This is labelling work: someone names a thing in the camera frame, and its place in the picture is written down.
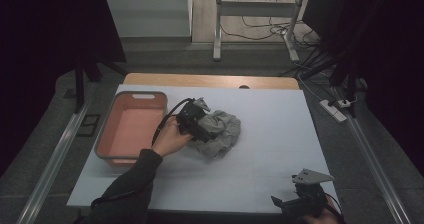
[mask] gray carpet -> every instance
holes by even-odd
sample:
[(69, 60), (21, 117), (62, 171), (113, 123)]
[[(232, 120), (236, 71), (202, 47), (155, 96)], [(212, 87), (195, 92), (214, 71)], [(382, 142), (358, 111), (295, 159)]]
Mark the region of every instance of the gray carpet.
[[(140, 42), (124, 40), (129, 72), (187, 73), (216, 75), (277, 76), (293, 67), (283, 46), (225, 45), (221, 62), (212, 60), (212, 45), (187, 42)], [(310, 50), (301, 50), (304, 59)], [(99, 65), (103, 73), (95, 99), (87, 115), (99, 115), (104, 121), (109, 104), (123, 77)], [(330, 98), (326, 78), (312, 78), (318, 85), (306, 82), (322, 98)], [(320, 143), (347, 223), (396, 223), (384, 197), (357, 147), (347, 123), (339, 124), (318, 104), (319, 100), (304, 89)], [(26, 145), (0, 179), (0, 223), (15, 223), (29, 195), (44, 170), (75, 108), (73, 72), (57, 81), (51, 104)], [(356, 110), (372, 147), (390, 177), (413, 223), (424, 223), (424, 179), (384, 127), (368, 111), (365, 92), (358, 93)], [(78, 210), (66, 207), (85, 160), (94, 144), (99, 126), (94, 130), (80, 127), (58, 176), (36, 219), (36, 223), (72, 223)]]

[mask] white tabletop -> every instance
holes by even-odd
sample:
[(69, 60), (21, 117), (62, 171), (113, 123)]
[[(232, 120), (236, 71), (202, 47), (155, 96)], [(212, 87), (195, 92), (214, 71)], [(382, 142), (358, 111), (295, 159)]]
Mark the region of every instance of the white tabletop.
[[(223, 110), (241, 120), (238, 142), (223, 159), (206, 160), (190, 147), (165, 157), (150, 209), (279, 213), (270, 196), (297, 198), (292, 175), (303, 168), (329, 174), (300, 90), (120, 85), (121, 91), (164, 92), (168, 110), (185, 98), (204, 97), (211, 112)], [(126, 170), (92, 150), (67, 205), (90, 206)], [(321, 185), (336, 197), (332, 182)]]

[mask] wooden floor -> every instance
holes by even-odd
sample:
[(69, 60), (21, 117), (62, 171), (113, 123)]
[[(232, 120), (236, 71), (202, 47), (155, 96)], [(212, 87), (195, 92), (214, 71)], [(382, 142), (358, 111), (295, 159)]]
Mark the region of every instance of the wooden floor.
[[(251, 2), (289, 2), (292, 3), (295, 0), (241, 0)], [(308, 0), (303, 1), (302, 9), (299, 14), (298, 20), (302, 19), (304, 9)], [(210, 43), (214, 41), (215, 33), (215, 21), (216, 21), (216, 0), (193, 0), (193, 30), (192, 30), (192, 42), (194, 43)], [(244, 21), (248, 25), (268, 25), (270, 23), (269, 17), (244, 17)], [(272, 18), (272, 24), (290, 22), (289, 18)], [(271, 26), (266, 27), (249, 27), (243, 23), (242, 17), (222, 17), (221, 26), (227, 33), (242, 35), (250, 38), (262, 38), (269, 36), (271, 33)], [(302, 39), (303, 35), (308, 33), (311, 29), (306, 24), (297, 24), (295, 28), (295, 35), (298, 39)], [(231, 36), (222, 33), (223, 42), (284, 42), (281, 35), (275, 34), (269, 38), (263, 40), (250, 40), (237, 36)], [(316, 35), (308, 35), (306, 41), (315, 41)]]

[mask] gray cloth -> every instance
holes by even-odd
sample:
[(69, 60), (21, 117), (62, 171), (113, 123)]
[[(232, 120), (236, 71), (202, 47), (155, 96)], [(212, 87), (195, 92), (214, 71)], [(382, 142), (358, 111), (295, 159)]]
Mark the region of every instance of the gray cloth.
[(240, 135), (240, 120), (224, 111), (217, 110), (204, 116), (199, 120), (199, 125), (208, 132), (218, 134), (218, 136), (207, 143), (200, 140), (191, 140), (188, 145), (197, 148), (204, 157), (210, 159), (224, 156), (237, 142)]

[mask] person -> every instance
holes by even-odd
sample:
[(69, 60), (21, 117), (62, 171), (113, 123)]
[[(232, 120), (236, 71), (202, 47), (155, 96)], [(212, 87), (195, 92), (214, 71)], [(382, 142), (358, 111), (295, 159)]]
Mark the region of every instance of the person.
[[(171, 116), (152, 148), (142, 149), (134, 166), (119, 176), (102, 197), (94, 200), (90, 213), (74, 224), (146, 223), (157, 168), (165, 156), (182, 149), (191, 138), (190, 134), (180, 134), (176, 117)], [(318, 218), (305, 216), (303, 220), (308, 224), (337, 223), (325, 210)]]

